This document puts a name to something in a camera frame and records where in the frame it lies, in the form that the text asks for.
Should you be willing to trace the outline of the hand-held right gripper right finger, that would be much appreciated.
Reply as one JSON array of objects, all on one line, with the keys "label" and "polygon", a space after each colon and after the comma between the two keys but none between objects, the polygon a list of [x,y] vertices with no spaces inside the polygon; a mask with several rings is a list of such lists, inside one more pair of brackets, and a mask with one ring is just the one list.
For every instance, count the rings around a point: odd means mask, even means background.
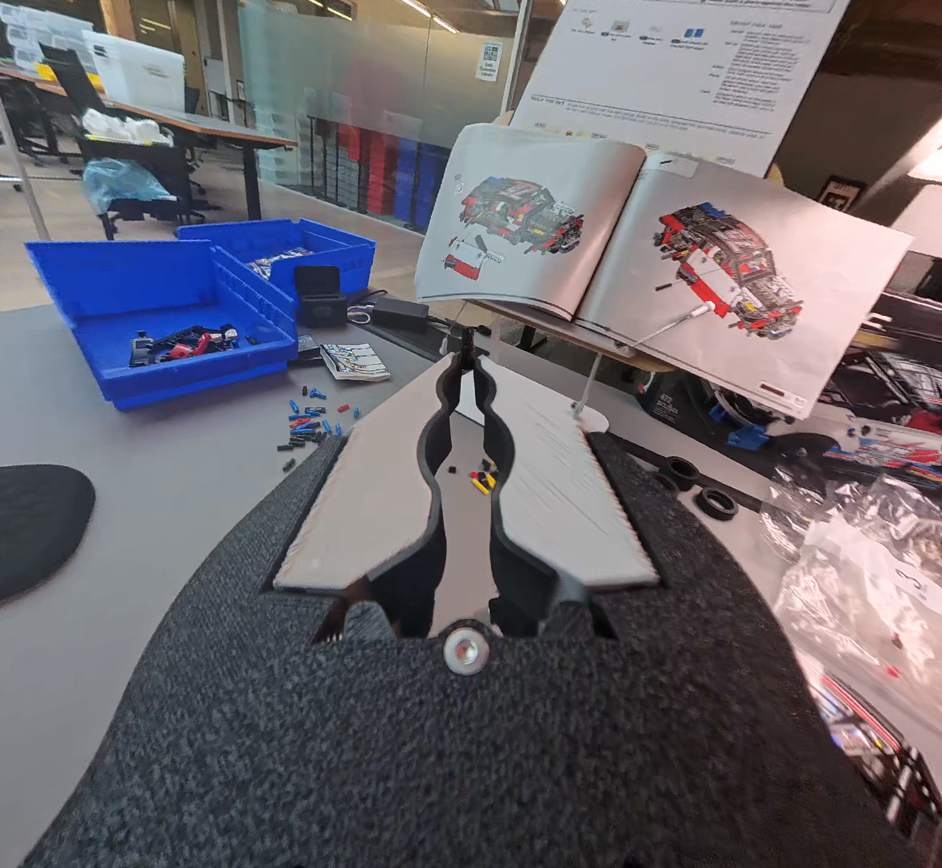
[{"label": "hand-held right gripper right finger", "polygon": [[657,572],[588,441],[605,415],[489,357],[474,371],[484,451],[501,473],[493,526],[514,553],[591,592],[650,587]]}]

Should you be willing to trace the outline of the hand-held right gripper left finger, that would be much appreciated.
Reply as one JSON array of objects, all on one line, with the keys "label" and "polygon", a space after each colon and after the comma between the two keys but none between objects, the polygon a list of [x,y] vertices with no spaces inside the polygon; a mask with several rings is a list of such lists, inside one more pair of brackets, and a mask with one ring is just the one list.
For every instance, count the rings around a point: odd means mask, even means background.
[{"label": "hand-held right gripper left finger", "polygon": [[442,357],[356,424],[273,579],[281,590],[433,595],[446,539],[436,474],[452,450],[463,360]]}]

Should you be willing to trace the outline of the wooden office desk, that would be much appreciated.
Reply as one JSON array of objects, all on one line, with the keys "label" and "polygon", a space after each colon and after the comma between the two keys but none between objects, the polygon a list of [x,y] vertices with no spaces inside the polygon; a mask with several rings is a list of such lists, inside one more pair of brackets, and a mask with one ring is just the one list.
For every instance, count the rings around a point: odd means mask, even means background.
[{"label": "wooden office desk", "polygon": [[114,239],[120,218],[126,221],[141,221],[146,215],[172,223],[175,227],[186,226],[194,220],[204,221],[206,214],[219,210],[218,205],[197,199],[189,183],[189,174],[184,158],[185,149],[204,140],[217,148],[225,144],[241,152],[247,219],[263,219],[260,179],[257,155],[263,151],[289,150],[297,148],[297,142],[282,136],[258,132],[228,121],[176,112],[151,109],[103,98],[103,106],[121,119],[151,120],[173,136],[173,146],[138,145],[122,142],[95,140],[80,127],[80,117],[73,114],[77,104],[70,100],[66,90],[56,82],[43,80],[37,74],[29,74],[11,65],[2,64],[2,79],[29,85],[41,102],[48,105],[52,113],[65,116],[73,122],[67,133],[76,143],[83,163],[92,158],[114,157],[136,161],[142,168],[150,170],[162,183],[166,183],[169,198],[151,202],[139,200],[117,200],[105,209],[98,219],[105,235]]}]

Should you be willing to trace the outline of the pile of small toy pieces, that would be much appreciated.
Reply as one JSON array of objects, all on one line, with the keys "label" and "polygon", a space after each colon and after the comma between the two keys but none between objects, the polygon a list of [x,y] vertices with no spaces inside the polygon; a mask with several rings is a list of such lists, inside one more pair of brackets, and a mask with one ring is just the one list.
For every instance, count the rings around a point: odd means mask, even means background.
[{"label": "pile of small toy pieces", "polygon": [[463,470],[457,463],[446,461],[445,471],[455,477],[459,475],[464,477],[484,496],[489,496],[497,490],[501,478],[497,463],[488,456],[482,457],[476,468],[466,470]]}]

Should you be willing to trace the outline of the scatter of toy pins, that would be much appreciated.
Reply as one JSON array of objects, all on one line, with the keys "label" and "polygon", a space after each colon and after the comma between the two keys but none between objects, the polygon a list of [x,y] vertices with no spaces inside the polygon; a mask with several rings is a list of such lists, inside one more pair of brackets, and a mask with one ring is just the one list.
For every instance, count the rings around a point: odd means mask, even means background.
[{"label": "scatter of toy pins", "polygon": [[281,454],[316,449],[330,438],[349,438],[356,424],[366,415],[363,407],[351,400],[339,404],[331,395],[314,385],[303,384],[288,401],[286,430],[275,445]]}]

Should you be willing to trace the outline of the folded sticker sheet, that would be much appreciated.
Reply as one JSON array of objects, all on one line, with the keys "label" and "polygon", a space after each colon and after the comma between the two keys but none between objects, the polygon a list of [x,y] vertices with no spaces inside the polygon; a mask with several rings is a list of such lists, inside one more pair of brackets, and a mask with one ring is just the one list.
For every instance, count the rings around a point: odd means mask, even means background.
[{"label": "folded sticker sheet", "polygon": [[391,378],[369,344],[322,343],[319,352],[325,367],[337,381],[379,382]]}]

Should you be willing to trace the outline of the black power adapter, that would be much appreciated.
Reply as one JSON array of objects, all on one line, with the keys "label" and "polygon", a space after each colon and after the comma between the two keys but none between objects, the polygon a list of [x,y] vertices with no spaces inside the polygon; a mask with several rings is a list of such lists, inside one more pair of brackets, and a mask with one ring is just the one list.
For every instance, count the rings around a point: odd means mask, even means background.
[{"label": "black power adapter", "polygon": [[373,304],[370,322],[376,328],[398,332],[420,333],[429,324],[430,308],[411,300],[379,297]]}]

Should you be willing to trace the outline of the black open case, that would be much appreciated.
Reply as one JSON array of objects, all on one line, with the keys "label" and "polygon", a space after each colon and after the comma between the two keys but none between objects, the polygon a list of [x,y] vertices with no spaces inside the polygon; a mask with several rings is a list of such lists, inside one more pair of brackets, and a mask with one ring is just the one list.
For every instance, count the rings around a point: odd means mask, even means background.
[{"label": "black open case", "polygon": [[306,329],[347,324],[347,296],[340,288],[335,265],[299,265],[294,270],[298,325]]}]

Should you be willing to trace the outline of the clear plastic bags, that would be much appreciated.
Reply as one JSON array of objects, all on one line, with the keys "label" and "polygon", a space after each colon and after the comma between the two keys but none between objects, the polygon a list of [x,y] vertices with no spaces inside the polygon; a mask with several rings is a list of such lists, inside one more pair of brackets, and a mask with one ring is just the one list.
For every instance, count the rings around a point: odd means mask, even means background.
[{"label": "clear plastic bags", "polygon": [[834,658],[940,692],[940,487],[884,474],[844,481],[779,464],[760,509],[763,539],[786,569],[774,613]]}]

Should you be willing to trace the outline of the stack of red and blue bins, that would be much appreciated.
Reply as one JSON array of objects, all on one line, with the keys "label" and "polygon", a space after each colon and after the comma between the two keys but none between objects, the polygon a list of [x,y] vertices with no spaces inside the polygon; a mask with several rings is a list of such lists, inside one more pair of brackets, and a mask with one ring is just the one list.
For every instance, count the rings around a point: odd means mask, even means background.
[{"label": "stack of red and blue bins", "polygon": [[451,150],[406,136],[305,116],[300,189],[326,203],[423,233]]}]

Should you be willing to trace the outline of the blue plastic bag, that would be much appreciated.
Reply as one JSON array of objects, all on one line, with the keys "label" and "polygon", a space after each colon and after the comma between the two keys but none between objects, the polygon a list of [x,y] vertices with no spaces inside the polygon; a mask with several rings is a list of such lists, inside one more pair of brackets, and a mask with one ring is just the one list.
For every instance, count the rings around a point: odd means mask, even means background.
[{"label": "blue plastic bag", "polygon": [[82,168],[81,181],[95,215],[106,214],[115,202],[179,201],[151,171],[133,160],[112,157],[88,160]]}]

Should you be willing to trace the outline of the white printed instruction board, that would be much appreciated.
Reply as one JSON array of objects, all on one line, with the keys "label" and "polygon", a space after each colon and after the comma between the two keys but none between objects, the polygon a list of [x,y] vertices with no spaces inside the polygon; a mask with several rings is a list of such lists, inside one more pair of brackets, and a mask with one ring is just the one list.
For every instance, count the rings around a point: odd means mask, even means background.
[{"label": "white printed instruction board", "polygon": [[764,176],[851,0],[567,0],[512,125]]}]

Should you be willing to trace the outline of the white storage boxes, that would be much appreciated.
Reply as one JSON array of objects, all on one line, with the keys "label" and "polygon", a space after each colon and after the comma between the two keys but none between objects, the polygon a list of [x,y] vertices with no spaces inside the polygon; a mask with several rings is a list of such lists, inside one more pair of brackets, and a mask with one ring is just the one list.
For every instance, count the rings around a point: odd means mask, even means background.
[{"label": "white storage boxes", "polygon": [[84,30],[106,95],[113,102],[184,111],[184,57],[133,40]]}]

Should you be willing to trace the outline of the black office chairs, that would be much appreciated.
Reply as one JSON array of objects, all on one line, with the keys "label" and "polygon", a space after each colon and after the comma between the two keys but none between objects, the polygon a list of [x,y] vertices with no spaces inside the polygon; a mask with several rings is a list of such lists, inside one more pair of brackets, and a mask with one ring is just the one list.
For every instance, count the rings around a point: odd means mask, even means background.
[{"label": "black office chairs", "polygon": [[74,168],[83,159],[82,134],[75,107],[58,85],[1,60],[2,101],[17,150],[41,164],[44,158]]}]

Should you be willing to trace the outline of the ceiling light strip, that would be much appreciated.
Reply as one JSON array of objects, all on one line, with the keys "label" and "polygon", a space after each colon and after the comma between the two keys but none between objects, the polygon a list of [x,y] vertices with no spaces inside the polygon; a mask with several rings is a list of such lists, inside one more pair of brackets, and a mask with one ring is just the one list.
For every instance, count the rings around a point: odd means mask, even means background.
[{"label": "ceiling light strip", "polygon": [[446,21],[444,18],[440,17],[439,15],[431,11],[430,8],[427,7],[424,3],[421,3],[418,0],[396,0],[396,1],[398,1],[399,3],[403,3],[408,8],[412,9],[413,11],[416,11],[423,17],[429,19],[436,26],[438,26],[441,29],[444,29],[445,31],[448,31],[450,34],[455,35],[455,36],[460,34],[460,32],[458,31],[456,27],[454,27],[451,23]]}]

